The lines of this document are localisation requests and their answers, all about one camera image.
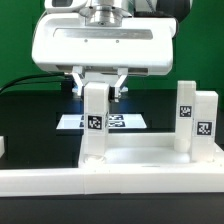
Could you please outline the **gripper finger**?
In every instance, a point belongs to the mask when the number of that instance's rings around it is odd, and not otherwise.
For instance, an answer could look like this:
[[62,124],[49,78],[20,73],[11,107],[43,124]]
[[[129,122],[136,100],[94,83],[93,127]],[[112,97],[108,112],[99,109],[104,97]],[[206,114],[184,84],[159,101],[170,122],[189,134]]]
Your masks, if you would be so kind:
[[122,90],[125,81],[128,77],[128,69],[127,68],[119,68],[117,70],[118,80],[114,85],[114,101],[118,102],[120,98],[120,91]]
[[72,68],[72,76],[77,85],[77,95],[81,96],[84,87],[83,80],[85,78],[85,68],[83,66],[74,66]]

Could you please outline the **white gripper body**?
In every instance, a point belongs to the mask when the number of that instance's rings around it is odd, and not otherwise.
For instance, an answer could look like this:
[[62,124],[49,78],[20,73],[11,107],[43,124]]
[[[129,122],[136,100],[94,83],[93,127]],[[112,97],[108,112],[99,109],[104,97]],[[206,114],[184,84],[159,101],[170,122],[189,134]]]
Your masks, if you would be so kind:
[[132,0],[45,0],[32,43],[44,71],[127,68],[131,74],[166,75],[173,65],[177,20],[139,18]]

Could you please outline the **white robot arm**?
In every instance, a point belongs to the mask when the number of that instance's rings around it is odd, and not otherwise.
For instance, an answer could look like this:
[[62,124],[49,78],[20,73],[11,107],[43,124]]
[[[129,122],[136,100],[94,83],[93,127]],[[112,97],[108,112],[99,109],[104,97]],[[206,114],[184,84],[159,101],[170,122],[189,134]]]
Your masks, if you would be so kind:
[[116,99],[130,76],[166,75],[173,39],[193,0],[44,0],[32,40],[43,71],[72,74],[79,89],[106,75]]

